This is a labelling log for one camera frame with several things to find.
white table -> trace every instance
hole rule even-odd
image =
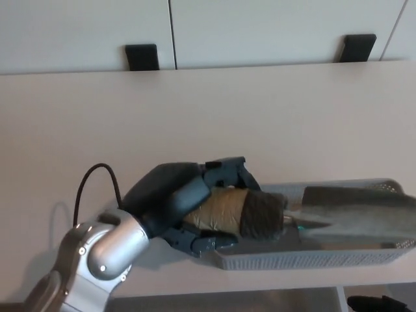
[[[49,270],[94,163],[122,192],[159,163],[244,155],[262,183],[392,177],[416,194],[415,80],[412,62],[0,76],[0,301]],[[113,199],[97,172],[80,220]],[[416,281],[415,262],[226,272],[155,241],[115,296]]]

robotic arm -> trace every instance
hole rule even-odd
[[[244,162],[244,157],[235,157],[204,165],[158,165],[125,195],[122,207],[65,235],[53,268],[27,297],[24,311],[104,311],[111,292],[125,281],[154,237],[193,256],[236,243],[233,235],[198,231],[182,219],[211,195],[213,187],[259,190]]]

mesh basket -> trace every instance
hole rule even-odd
[[[379,189],[403,193],[392,179],[366,179],[316,183],[290,183],[263,185],[265,192],[286,195],[289,205],[301,204],[307,186],[340,186]],[[237,246],[213,253],[216,266],[224,270],[282,270],[302,268],[354,267],[383,265],[409,252],[416,246],[415,240],[395,244],[313,244],[300,242],[298,234],[288,231],[278,242],[250,242],[242,240]]]

brown wrapped object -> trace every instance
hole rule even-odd
[[[223,231],[256,240],[277,239],[283,231],[286,198],[239,188],[216,188],[184,221],[197,228]]]

cabinet door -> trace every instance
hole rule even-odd
[[[141,43],[174,68],[167,1],[0,1],[0,74],[123,70],[123,46]]]
[[[416,0],[408,0],[387,46],[384,60],[416,60]]]
[[[404,0],[172,0],[178,68],[332,62],[346,34],[379,60]]]

